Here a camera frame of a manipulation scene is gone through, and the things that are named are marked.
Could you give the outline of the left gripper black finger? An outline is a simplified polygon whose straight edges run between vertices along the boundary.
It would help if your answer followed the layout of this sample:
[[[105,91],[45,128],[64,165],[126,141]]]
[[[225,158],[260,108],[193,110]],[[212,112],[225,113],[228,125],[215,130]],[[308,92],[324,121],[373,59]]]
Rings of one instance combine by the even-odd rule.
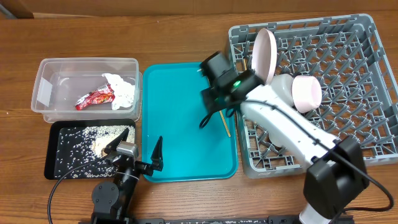
[[[162,156],[162,143],[163,143],[163,137],[160,136],[157,140],[157,143],[150,158],[152,161],[151,164],[152,169],[157,171],[162,171],[164,167],[163,156]]]
[[[126,141],[129,134],[129,129],[126,128],[118,137],[113,139],[109,144],[107,144],[104,148],[104,152],[109,154],[113,151],[116,151],[117,147],[122,141]]]

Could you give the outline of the white tissue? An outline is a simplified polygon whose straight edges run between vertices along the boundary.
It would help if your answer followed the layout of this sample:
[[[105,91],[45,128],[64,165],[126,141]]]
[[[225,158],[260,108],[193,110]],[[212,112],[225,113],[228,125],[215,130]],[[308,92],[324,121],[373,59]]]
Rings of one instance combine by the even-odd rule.
[[[118,110],[120,108],[128,108],[133,105],[135,86],[124,81],[120,75],[103,73],[103,77],[106,78],[110,87],[114,91],[114,100],[111,103],[112,110]]]

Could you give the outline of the white rice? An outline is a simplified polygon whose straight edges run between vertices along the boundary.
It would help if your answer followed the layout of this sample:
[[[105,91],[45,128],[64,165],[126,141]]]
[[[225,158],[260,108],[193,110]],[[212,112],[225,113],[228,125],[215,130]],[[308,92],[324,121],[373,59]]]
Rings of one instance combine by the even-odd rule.
[[[135,141],[134,126],[91,126],[62,128],[56,142],[55,167],[53,176],[61,178],[67,172],[69,179],[111,177],[116,168],[106,161],[78,169],[78,166],[96,161],[106,156],[104,148],[118,137],[126,128],[129,129],[127,142]]]

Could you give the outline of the red snack wrapper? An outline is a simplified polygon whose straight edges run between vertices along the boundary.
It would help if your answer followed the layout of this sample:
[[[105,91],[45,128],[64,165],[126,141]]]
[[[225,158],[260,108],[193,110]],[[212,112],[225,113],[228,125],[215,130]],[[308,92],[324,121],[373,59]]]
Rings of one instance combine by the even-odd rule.
[[[111,103],[115,99],[114,90],[111,85],[105,84],[98,87],[95,91],[91,91],[79,98],[75,104],[76,110],[83,110],[90,105],[100,105],[103,103]]]

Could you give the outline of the large pink plate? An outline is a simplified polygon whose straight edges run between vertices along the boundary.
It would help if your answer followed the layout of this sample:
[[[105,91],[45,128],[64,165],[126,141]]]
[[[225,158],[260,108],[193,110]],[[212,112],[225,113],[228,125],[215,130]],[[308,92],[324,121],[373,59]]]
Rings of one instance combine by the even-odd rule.
[[[277,42],[273,33],[263,28],[257,33],[254,41],[251,68],[265,84],[270,84],[275,74],[276,63]]]

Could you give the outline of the grey bowl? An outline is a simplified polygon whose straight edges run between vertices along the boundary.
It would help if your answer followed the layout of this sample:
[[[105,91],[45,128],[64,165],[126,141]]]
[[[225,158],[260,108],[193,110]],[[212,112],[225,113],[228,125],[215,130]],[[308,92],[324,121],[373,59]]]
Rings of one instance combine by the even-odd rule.
[[[294,78],[289,74],[280,74],[273,77],[271,87],[278,97],[290,107],[293,107],[292,84]]]

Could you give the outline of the white cup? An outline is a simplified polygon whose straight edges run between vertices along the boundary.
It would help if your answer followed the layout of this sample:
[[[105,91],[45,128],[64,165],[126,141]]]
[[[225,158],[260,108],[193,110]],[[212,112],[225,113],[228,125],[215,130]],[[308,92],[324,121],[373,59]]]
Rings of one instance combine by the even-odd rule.
[[[269,140],[275,147],[284,147],[284,136],[278,133],[269,133]]]

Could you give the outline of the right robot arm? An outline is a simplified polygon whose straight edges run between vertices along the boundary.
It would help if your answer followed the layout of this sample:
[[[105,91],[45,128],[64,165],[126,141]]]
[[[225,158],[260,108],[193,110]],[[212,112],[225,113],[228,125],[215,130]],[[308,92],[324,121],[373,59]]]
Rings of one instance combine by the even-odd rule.
[[[276,92],[274,70],[201,68],[210,87],[201,92],[208,114],[239,110],[272,134],[306,168],[303,194],[307,205],[299,215],[300,223],[333,223],[350,208],[348,204],[369,186],[369,176],[359,144],[350,137],[336,136],[316,127],[298,114],[285,95]]]

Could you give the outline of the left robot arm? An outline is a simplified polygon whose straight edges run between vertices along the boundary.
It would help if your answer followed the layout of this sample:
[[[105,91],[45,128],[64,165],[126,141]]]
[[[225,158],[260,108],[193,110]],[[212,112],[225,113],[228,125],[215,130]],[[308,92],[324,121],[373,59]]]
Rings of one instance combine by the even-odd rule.
[[[114,180],[101,182],[93,190],[94,204],[91,223],[134,223],[128,214],[129,205],[141,175],[152,176],[154,171],[162,171],[163,137],[159,137],[151,155],[151,163],[139,160],[136,144],[127,142],[126,128],[118,137],[104,147],[105,161],[116,167]]]

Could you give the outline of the grey dishwasher rack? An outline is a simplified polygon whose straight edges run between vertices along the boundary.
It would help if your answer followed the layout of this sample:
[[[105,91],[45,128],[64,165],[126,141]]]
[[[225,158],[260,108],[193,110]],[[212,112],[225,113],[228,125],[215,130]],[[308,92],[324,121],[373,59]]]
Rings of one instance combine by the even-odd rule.
[[[276,74],[313,75],[322,103],[305,117],[339,138],[360,143],[368,166],[397,162],[397,83],[371,16],[352,14],[233,26],[229,58],[244,71],[257,33],[274,33]]]

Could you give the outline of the teal serving tray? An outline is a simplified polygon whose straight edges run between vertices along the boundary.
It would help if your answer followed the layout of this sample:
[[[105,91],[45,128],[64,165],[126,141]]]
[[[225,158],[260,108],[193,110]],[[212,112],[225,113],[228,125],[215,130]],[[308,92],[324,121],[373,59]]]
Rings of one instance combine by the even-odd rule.
[[[151,162],[157,140],[163,137],[164,168],[150,182],[227,179],[238,169],[235,120],[219,112],[201,129],[207,112],[200,92],[208,80],[197,72],[198,62],[150,66],[143,74],[142,160]]]

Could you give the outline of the black tray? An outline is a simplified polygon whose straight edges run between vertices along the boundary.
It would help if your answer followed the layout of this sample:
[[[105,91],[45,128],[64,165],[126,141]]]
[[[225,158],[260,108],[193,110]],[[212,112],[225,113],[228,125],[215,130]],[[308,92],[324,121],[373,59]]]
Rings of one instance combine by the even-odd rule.
[[[55,150],[58,134],[62,128],[75,127],[91,127],[91,126],[134,126],[136,124],[131,119],[97,119],[97,120],[74,120],[74,121],[57,121],[50,128],[49,143],[47,147],[47,155],[44,168],[44,176],[48,180],[55,180],[53,176],[55,167]]]

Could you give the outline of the clear plastic bin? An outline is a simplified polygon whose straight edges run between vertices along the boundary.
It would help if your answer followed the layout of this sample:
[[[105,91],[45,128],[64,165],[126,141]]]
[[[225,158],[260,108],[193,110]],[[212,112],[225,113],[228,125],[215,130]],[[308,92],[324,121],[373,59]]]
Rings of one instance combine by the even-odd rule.
[[[90,105],[79,111],[76,102],[87,93],[105,85],[104,73],[119,75],[134,86],[134,101],[128,108],[111,109],[111,103]],[[141,115],[142,73],[134,58],[70,57],[46,58],[41,61],[32,92],[31,110],[44,121],[133,119]]]

